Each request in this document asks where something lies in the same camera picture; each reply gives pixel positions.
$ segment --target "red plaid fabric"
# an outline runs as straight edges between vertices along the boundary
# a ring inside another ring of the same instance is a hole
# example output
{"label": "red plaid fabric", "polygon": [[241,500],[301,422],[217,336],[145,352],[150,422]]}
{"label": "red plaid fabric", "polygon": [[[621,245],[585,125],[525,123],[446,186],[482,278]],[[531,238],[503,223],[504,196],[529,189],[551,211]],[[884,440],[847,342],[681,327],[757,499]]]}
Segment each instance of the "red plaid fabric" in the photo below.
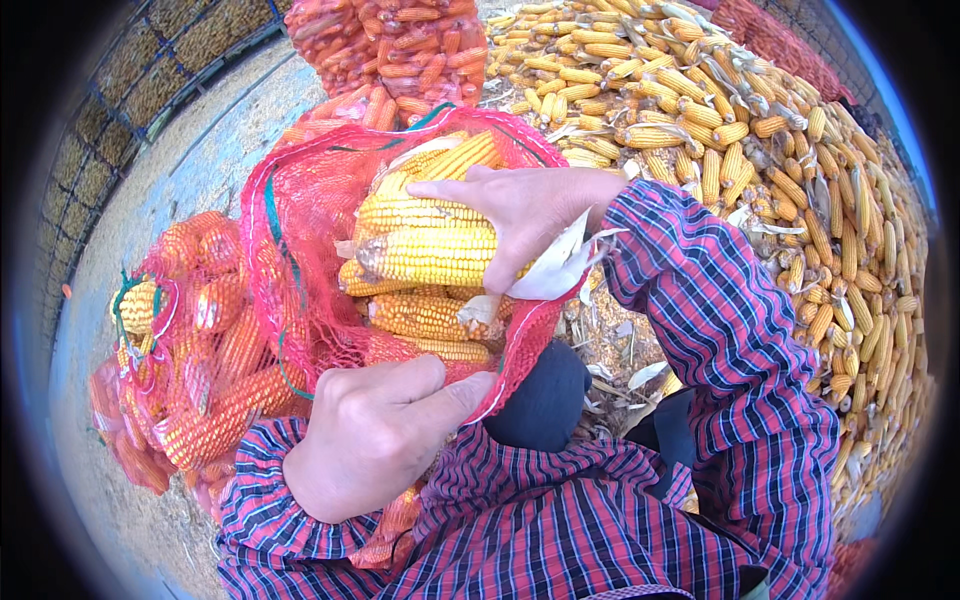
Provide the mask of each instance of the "red plaid fabric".
{"label": "red plaid fabric", "polygon": [[[612,292],[644,312],[671,367],[696,390],[690,477],[659,502],[644,490],[660,456],[621,440],[558,454],[461,429],[422,489],[413,548],[389,569],[343,560],[379,514],[330,525],[283,480],[298,419],[256,424],[237,453],[219,565],[234,598],[736,598],[743,567],[767,569],[772,598],[826,592],[833,532],[828,476],[839,423],[804,392],[813,355],[790,337],[793,309],[742,232],[676,187],[631,183],[605,227]],[[699,516],[679,508],[692,479]]]}

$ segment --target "metal fence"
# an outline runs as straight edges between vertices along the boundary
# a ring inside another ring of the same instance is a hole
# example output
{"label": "metal fence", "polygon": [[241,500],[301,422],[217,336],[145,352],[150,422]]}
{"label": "metal fence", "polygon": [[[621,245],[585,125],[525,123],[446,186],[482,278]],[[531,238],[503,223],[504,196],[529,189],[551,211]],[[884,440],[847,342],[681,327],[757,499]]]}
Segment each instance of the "metal fence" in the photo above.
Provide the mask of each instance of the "metal fence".
{"label": "metal fence", "polygon": [[132,158],[220,68],[283,30],[293,0],[141,0],[93,65],[64,129],[37,226],[34,303],[52,348],[90,232]]}

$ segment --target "sleeve cuff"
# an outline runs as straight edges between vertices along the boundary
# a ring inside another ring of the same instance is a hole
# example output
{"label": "sleeve cuff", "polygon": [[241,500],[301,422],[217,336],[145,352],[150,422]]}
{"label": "sleeve cuff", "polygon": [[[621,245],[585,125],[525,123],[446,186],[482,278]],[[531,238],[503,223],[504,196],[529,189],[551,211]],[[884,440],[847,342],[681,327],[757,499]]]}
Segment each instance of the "sleeve cuff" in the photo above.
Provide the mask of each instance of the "sleeve cuff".
{"label": "sleeve cuff", "polygon": [[305,433],[306,421],[288,417],[260,421],[244,436],[224,506],[227,541],[284,558],[343,559],[372,537],[380,512],[331,525],[308,515],[290,493],[283,459]]}

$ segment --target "dark blue pants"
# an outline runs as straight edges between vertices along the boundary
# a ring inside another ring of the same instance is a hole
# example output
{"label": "dark blue pants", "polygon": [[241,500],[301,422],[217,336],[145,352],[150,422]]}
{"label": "dark blue pants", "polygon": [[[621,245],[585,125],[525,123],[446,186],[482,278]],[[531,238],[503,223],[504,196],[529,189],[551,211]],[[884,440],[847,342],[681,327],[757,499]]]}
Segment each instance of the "dark blue pants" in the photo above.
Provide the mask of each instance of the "dark blue pants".
{"label": "dark blue pants", "polygon": [[[570,346],[552,341],[503,410],[485,419],[487,433],[500,444],[540,452],[560,452],[570,441],[590,389],[587,367]],[[677,463],[693,466],[694,444],[686,424],[693,391],[680,390],[625,436],[660,453],[666,475],[648,492],[663,498]]]}

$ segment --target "plaid sleeve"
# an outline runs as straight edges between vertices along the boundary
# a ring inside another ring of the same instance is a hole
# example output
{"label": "plaid sleeve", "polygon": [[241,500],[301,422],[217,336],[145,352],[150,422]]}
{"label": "plaid sleeve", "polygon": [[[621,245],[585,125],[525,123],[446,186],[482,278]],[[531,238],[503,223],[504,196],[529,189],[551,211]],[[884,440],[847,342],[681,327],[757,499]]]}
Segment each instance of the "plaid sleeve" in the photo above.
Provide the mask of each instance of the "plaid sleeve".
{"label": "plaid sleeve", "polygon": [[376,528],[379,513],[330,525],[308,515],[283,479],[283,458],[306,433],[297,418],[264,420],[237,450],[237,474],[223,510],[221,537],[227,548],[243,546],[281,559],[343,559]]}
{"label": "plaid sleeve", "polygon": [[627,229],[605,260],[612,293],[647,315],[670,366],[696,389],[688,419],[701,514],[756,552],[772,597],[790,585],[778,580],[789,563],[824,589],[839,422],[804,391],[815,357],[790,335],[789,298],[742,231],[676,187],[635,181],[604,228]]}

